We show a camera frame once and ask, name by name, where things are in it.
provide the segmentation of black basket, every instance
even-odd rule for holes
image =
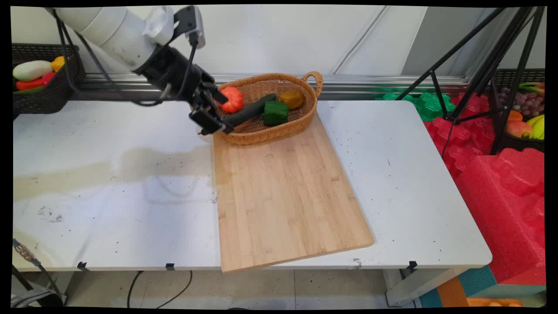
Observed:
[[[492,77],[492,80],[496,85],[496,91],[494,91],[492,87],[489,87],[490,90],[489,90],[488,102],[490,103],[490,110],[495,110],[504,105],[497,101],[498,95],[496,93],[499,92],[503,87],[512,88],[513,80],[516,76],[516,71],[517,71],[516,69],[498,69],[494,72],[494,76]],[[525,69],[521,74],[521,79],[519,80],[519,82],[520,83],[525,83],[525,82],[544,83],[545,70]],[[499,130],[501,120],[502,120],[501,112],[492,115],[492,125],[494,126],[494,132],[497,132],[497,130]],[[525,148],[534,148],[544,153],[545,141],[535,140],[535,139],[521,139],[519,137],[515,137],[509,134],[504,129],[504,134],[502,134],[502,140],[498,144],[498,151],[508,147],[519,151],[522,151]]]
[[[76,55],[70,46],[67,47],[69,68],[73,81],[80,83],[85,77],[85,70],[79,57],[79,47],[74,46]],[[35,44],[12,44],[12,70],[18,64],[28,61],[45,60],[54,61],[62,56],[61,45],[35,45]],[[14,115],[20,113],[55,113],[59,112],[74,90],[68,85],[66,66],[64,65],[45,85],[45,87],[33,94],[14,94],[13,95],[13,112]],[[12,90],[17,91],[16,79],[13,79]]]

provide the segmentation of red foam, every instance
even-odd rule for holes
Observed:
[[[459,103],[463,93],[452,99],[452,103]],[[476,115],[489,110],[488,97],[474,94],[461,118]],[[425,126],[428,129],[440,155],[444,149],[451,122],[443,118],[436,118]],[[451,138],[444,155],[444,163],[454,180],[467,167],[473,157],[490,154],[494,142],[494,128],[490,117],[481,117],[455,125],[451,131]]]
[[[499,284],[546,284],[544,153],[477,156],[455,180],[492,251]]]

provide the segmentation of basket handle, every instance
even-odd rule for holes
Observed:
[[[306,75],[304,75],[302,79],[308,80],[309,77],[314,77],[316,79],[316,98],[317,98],[321,93],[321,89],[324,87],[324,78],[321,77],[320,72],[312,71],[306,73]]]

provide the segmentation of wicker basket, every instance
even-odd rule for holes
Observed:
[[[76,55],[70,47],[68,48],[68,62],[70,63],[71,77],[77,84],[85,77],[85,70],[79,58],[79,47],[74,46],[74,50]],[[58,56],[62,56],[61,45],[12,44],[12,70],[16,65],[24,62],[34,60],[51,62]],[[48,114],[59,112],[74,93],[74,90],[68,85],[66,76],[66,66],[63,66],[45,85],[43,90],[33,94],[14,94],[12,96],[14,116],[20,113]],[[16,81],[12,77],[14,92],[17,91]]]
[[[316,79],[316,91],[306,81],[308,77]],[[323,85],[324,80],[318,72],[309,72],[302,78],[289,74],[269,73],[225,83],[219,86],[220,90],[225,87],[240,89],[244,97],[243,108],[269,93],[276,93],[279,96],[279,94],[289,89],[302,92],[304,104],[300,108],[288,112],[287,123],[268,127],[263,125],[262,117],[254,117],[235,127],[234,131],[229,134],[218,132],[215,135],[234,144],[248,145],[303,130],[312,123],[318,105],[318,96]],[[222,111],[219,106],[217,108],[221,116],[227,117],[230,115],[230,113]]]

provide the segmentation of wooden cutting board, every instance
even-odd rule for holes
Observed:
[[[318,115],[298,134],[213,143],[223,273],[374,243]]]

